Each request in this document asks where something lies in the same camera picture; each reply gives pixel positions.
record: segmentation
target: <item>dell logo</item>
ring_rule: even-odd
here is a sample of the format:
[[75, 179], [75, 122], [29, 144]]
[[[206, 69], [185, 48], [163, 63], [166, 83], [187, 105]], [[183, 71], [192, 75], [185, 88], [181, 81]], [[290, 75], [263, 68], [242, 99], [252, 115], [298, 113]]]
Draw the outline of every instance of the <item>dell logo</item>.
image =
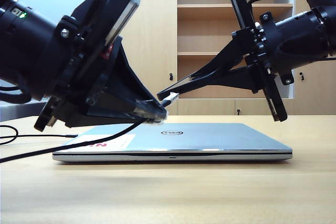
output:
[[173, 135], [181, 135], [183, 134], [183, 132], [182, 131], [163, 131], [161, 132], [161, 134], [173, 136]]

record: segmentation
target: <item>green led light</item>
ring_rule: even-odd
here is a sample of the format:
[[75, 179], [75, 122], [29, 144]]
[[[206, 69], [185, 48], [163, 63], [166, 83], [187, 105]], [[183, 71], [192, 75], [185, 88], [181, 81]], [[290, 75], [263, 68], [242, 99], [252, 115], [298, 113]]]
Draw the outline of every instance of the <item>green led light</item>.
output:
[[27, 13], [22, 13], [19, 18], [25, 18], [27, 16]]

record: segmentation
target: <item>laptop lid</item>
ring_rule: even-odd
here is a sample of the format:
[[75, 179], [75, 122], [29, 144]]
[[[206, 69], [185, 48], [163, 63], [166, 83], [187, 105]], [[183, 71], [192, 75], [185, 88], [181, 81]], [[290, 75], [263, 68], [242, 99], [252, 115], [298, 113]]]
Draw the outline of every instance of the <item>laptop lid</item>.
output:
[[[129, 124], [101, 125], [65, 143], [112, 136]], [[292, 158], [292, 149], [240, 123], [142, 124], [119, 138], [53, 153], [66, 162], [259, 161]]]

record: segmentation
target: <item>white label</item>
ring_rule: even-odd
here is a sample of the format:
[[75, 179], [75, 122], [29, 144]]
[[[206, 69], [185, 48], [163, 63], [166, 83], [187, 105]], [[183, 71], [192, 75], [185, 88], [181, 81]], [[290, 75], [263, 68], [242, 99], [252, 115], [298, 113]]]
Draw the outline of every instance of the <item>white label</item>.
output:
[[[66, 143], [66, 145], [76, 144], [81, 142], [88, 142], [98, 140], [101, 138], [109, 137], [112, 135], [83, 135], [75, 138], [74, 140]], [[83, 147], [71, 148], [68, 150], [62, 150], [61, 152], [115, 152], [125, 149], [135, 137], [135, 134], [125, 134], [119, 136], [113, 140], [102, 142], [99, 144], [93, 144]]]

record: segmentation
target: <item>wooden cabinet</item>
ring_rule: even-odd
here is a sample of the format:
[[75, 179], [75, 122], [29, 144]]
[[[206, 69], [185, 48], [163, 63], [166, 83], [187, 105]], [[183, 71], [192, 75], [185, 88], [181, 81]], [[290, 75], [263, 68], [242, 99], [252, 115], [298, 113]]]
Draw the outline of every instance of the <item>wooden cabinet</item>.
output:
[[[254, 15], [271, 11], [275, 20], [309, 10], [305, 0], [264, 0]], [[207, 64], [238, 30], [230, 0], [141, 0], [122, 35], [131, 66], [149, 90], [158, 91]], [[278, 81], [288, 114], [335, 114], [336, 62], [319, 62], [293, 72], [295, 83]], [[305, 80], [301, 81], [302, 72]], [[171, 114], [270, 115], [264, 94], [209, 86], [181, 95]]]
[[[275, 20], [282, 20], [293, 15], [293, 3], [294, 0], [257, 2], [253, 5], [254, 16], [271, 11]], [[231, 32], [240, 29], [230, 0], [177, 0], [177, 18], [179, 79], [207, 64], [229, 43]], [[282, 96], [288, 98], [289, 87], [282, 91]], [[199, 114], [204, 104], [209, 107], [209, 114], [234, 115], [238, 109], [240, 114], [270, 114], [262, 91], [253, 94], [250, 90], [222, 86], [203, 87], [181, 95], [178, 113]]]
[[[176, 5], [177, 0], [141, 0], [121, 33], [130, 66], [154, 95], [176, 82]], [[177, 114], [177, 104], [168, 109]]]

